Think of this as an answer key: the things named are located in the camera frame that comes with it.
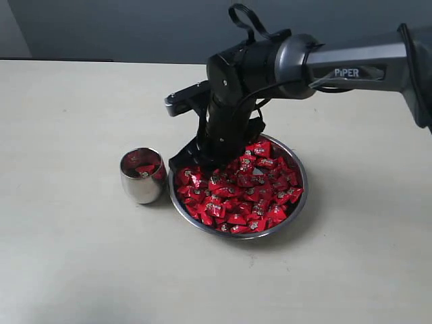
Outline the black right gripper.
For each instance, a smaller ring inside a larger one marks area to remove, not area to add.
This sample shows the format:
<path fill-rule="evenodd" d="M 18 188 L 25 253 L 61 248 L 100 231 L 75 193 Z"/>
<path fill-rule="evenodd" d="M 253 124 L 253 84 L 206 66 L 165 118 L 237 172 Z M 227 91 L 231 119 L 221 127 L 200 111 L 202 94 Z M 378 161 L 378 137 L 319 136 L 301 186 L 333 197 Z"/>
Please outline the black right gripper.
<path fill-rule="evenodd" d="M 204 135 L 193 138 L 169 160 L 169 168 L 177 171 L 202 164 L 224 165 L 241 154 L 246 143 L 257 134 L 249 132 L 252 99 L 242 71 L 243 51 L 224 51 L 207 61 L 210 99 L 206 112 Z"/>

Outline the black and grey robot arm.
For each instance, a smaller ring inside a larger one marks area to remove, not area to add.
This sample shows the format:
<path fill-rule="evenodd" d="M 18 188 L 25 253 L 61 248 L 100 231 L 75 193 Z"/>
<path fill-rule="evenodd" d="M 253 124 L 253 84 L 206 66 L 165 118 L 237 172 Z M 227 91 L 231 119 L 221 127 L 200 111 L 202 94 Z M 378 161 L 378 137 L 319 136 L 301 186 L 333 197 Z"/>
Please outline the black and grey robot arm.
<path fill-rule="evenodd" d="M 194 111 L 196 136 L 169 167 L 217 169 L 240 156 L 265 128 L 251 113 L 271 99 L 303 100 L 316 92 L 379 90 L 402 94 L 420 128 L 431 127 L 431 29 L 409 29 L 321 44 L 308 34 L 243 42 L 211 56 L 207 79 L 169 95 L 171 116 Z"/>

